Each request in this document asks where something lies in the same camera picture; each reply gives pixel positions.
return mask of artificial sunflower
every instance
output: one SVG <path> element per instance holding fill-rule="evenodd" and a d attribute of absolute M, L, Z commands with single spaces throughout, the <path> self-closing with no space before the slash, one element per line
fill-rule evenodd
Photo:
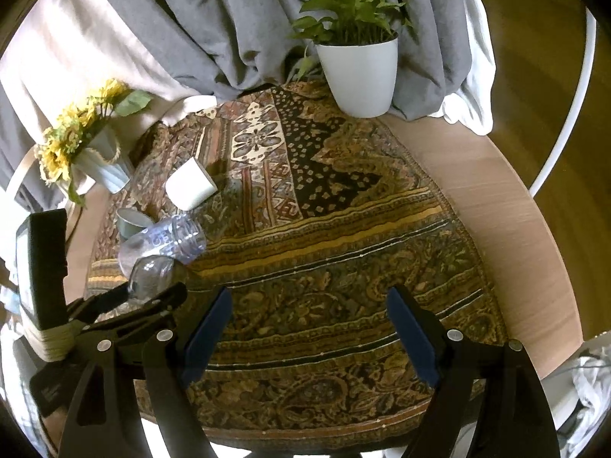
<path fill-rule="evenodd" d="M 79 102 L 65 107 L 55 125 L 44 131 L 45 142 L 36 150 L 42 180 L 60 184 L 63 189 L 66 185 L 68 197 L 81 205 L 82 198 L 72 181 L 73 162 L 113 114 L 131 115 L 145 108 L 151 99 L 147 91 L 133 90 L 117 79 L 109 79 Z"/>

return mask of potted plant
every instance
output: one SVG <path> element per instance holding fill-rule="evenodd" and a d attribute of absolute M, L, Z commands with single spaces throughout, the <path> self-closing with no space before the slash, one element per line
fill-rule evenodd
<path fill-rule="evenodd" d="M 404 3 L 387 0 L 307 0 L 293 22 L 296 38 L 311 39 L 337 105 L 353 117 L 382 115 L 395 89 L 398 22 L 410 26 Z M 311 64 L 302 63 L 302 73 Z"/>
<path fill-rule="evenodd" d="M 45 143 L 36 150 L 42 180 L 56 183 L 78 205 L 83 200 L 76 192 L 73 165 L 111 193 L 121 191 L 134 168 L 121 151 L 109 119 L 141 111 L 151 99 L 147 91 L 109 79 L 78 104 L 64 108 L 56 125 L 44 132 Z"/>

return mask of blue gripper pad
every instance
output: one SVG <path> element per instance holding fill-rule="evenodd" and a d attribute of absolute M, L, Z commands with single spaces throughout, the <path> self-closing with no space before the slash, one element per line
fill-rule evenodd
<path fill-rule="evenodd" d="M 183 389 L 201 378 L 232 313 L 231 292 L 225 287 L 184 349 L 184 370 L 178 376 Z"/>
<path fill-rule="evenodd" d="M 388 291 L 386 307 L 388 317 L 395 326 L 418 378 L 427 382 L 430 387 L 437 387 L 441 376 L 435 363 L 433 345 L 395 287 L 391 287 Z"/>

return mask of screw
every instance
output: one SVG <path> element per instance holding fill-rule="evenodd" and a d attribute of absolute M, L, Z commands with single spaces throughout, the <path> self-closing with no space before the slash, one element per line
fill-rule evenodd
<path fill-rule="evenodd" d="M 108 351 L 112 346 L 112 342 L 108 339 L 103 339 L 98 343 L 98 351 Z"/>
<path fill-rule="evenodd" d="M 509 347 L 512 350 L 514 350 L 514 351 L 522 351 L 523 345 L 517 339 L 510 339 L 508 344 L 509 344 Z"/>
<path fill-rule="evenodd" d="M 157 341 L 169 341 L 170 339 L 172 339 L 173 335 L 174 333 L 169 329 L 160 330 L 157 333 Z"/>
<path fill-rule="evenodd" d="M 462 335 L 462 332 L 460 332 L 458 329 L 450 329 L 448 330 L 448 339 L 450 339 L 450 341 L 455 341 L 455 342 L 459 342 L 462 341 L 462 339 L 464 338 L 464 336 Z"/>

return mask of clear plastic bottle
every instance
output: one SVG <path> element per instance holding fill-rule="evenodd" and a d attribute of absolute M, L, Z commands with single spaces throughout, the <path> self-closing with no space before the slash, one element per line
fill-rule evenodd
<path fill-rule="evenodd" d="M 193 282 L 193 275 L 178 260 L 157 255 L 139 258 L 129 276 L 128 302 L 141 306 L 178 282 L 187 287 Z"/>
<path fill-rule="evenodd" d="M 205 250 L 206 236 L 200 224 L 188 214 L 172 215 L 121 244 L 118 263 L 129 277 L 136 261 L 145 256 L 170 256 L 188 265 Z"/>

